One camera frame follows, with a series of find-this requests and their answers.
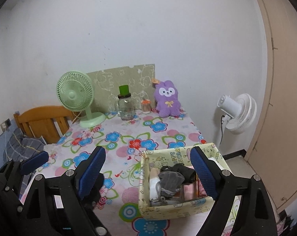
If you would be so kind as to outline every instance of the gray plaid cloth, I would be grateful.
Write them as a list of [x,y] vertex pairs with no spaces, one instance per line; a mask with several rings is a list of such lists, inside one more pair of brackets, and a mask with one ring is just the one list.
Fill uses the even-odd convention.
[[[41,142],[41,140],[38,138],[29,138],[24,136],[22,130],[17,128],[14,130],[10,140],[6,144],[6,150],[3,153],[3,161],[6,163],[10,159],[14,161],[19,161],[21,159],[27,160],[28,158],[42,152],[43,150],[44,144]],[[24,176],[19,198],[22,197],[34,173],[35,172]]]

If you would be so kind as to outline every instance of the gray cloth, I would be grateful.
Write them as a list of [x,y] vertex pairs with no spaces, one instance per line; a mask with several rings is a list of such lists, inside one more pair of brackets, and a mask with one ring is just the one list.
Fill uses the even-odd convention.
[[[22,130],[17,128],[14,130],[12,136],[6,144],[6,150],[3,152],[3,162],[6,163],[10,159],[14,161],[19,161],[21,159],[27,160],[43,150],[44,144],[38,138],[29,138],[24,136]],[[25,189],[34,173],[35,172],[24,176],[21,191],[19,193],[20,198],[25,192]]]
[[165,197],[172,197],[181,189],[181,184],[185,178],[179,172],[164,171],[159,173],[160,178],[160,194]]

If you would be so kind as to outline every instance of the purple plush toy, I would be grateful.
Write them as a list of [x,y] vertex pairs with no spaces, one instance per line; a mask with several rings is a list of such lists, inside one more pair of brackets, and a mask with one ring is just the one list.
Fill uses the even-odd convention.
[[178,101],[178,92],[172,81],[160,82],[156,86],[154,98],[157,101],[156,109],[159,116],[165,118],[169,115],[179,116],[181,104]]

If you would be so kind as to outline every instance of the blue gripper pad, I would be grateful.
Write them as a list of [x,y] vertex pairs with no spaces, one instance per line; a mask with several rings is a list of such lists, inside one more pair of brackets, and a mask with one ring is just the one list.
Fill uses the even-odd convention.
[[88,159],[81,161],[76,168],[76,171],[78,170],[77,177],[79,178],[78,181],[76,180],[76,185],[81,200],[90,194],[105,160],[105,149],[97,146]]
[[45,151],[30,157],[26,161],[23,161],[21,164],[21,175],[28,175],[32,173],[35,169],[39,168],[40,166],[44,165],[48,162],[49,154]]
[[190,160],[196,173],[198,174],[198,177],[204,187],[204,190],[206,191],[206,194],[213,199],[216,199],[218,193],[216,190],[215,178],[195,147],[191,149]]

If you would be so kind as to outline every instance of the fan center cap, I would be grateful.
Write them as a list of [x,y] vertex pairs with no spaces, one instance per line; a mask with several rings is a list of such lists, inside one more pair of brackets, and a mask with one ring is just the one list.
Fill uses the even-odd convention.
[[71,91],[69,92],[69,97],[70,97],[70,99],[75,99],[75,96],[76,96],[75,91],[71,90]]

